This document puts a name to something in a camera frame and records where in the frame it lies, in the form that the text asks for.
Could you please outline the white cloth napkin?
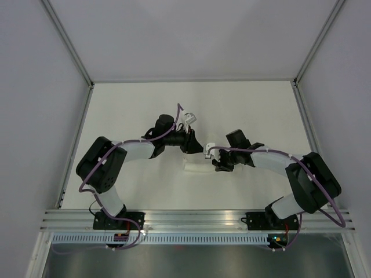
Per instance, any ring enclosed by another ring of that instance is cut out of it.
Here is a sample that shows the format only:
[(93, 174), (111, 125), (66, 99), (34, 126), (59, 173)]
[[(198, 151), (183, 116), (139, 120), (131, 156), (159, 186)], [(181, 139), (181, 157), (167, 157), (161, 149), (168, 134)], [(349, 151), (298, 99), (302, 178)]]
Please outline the white cloth napkin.
[(214, 165), (209, 159), (185, 156), (183, 157), (183, 170), (189, 173), (212, 173), (214, 172)]

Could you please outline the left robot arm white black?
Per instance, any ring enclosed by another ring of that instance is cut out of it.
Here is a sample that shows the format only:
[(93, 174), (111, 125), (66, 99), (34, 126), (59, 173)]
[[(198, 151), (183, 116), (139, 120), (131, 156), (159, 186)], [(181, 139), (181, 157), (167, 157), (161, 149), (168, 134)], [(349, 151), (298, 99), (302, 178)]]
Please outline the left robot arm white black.
[(177, 118), (162, 114), (142, 138), (124, 142), (112, 142), (98, 137), (76, 167), (81, 178), (79, 191), (91, 192), (101, 208), (96, 220), (105, 220), (113, 229), (126, 224), (126, 206), (120, 200), (115, 182), (125, 162), (154, 159), (167, 146), (179, 147), (184, 154), (203, 152), (191, 124), (194, 114), (181, 112)]

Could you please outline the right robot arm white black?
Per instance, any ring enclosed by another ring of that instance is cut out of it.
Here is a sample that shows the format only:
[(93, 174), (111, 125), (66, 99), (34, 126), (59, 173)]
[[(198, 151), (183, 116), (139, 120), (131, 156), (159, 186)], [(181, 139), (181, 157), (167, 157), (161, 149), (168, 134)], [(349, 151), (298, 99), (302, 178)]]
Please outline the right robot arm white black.
[(292, 155), (272, 149), (260, 142), (254, 144), (242, 130), (227, 134), (229, 147), (208, 143), (204, 154), (212, 159), (216, 171), (232, 172), (241, 164), (273, 171), (288, 179), (291, 193), (265, 207), (265, 223), (272, 229), (287, 218), (300, 213), (313, 214), (326, 204), (334, 205), (341, 186), (322, 156), (316, 152)]

